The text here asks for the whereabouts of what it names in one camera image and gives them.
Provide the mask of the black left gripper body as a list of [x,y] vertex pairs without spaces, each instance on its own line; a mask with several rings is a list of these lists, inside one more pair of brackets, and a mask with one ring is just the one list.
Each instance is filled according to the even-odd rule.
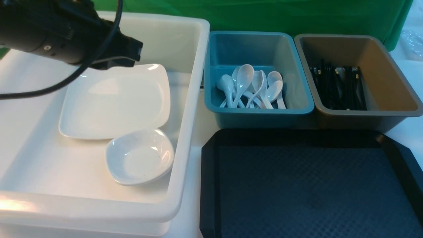
[[[113,24],[110,20],[100,20],[99,24],[88,24],[83,27],[81,33],[82,53],[77,64],[81,64],[98,49],[110,33]],[[129,57],[136,58],[136,62],[139,62],[142,48],[143,42],[122,34],[118,27],[109,45],[96,59],[100,57]]]

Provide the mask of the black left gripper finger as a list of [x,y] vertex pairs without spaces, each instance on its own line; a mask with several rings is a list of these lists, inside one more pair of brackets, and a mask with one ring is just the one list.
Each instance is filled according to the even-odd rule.
[[100,57],[91,63],[91,68],[96,70],[108,70],[113,67],[133,67],[136,58],[129,57]]

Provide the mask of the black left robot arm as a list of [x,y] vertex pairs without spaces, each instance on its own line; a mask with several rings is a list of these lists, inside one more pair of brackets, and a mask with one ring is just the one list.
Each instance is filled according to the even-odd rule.
[[91,0],[2,0],[1,47],[80,66],[104,42],[114,22]]

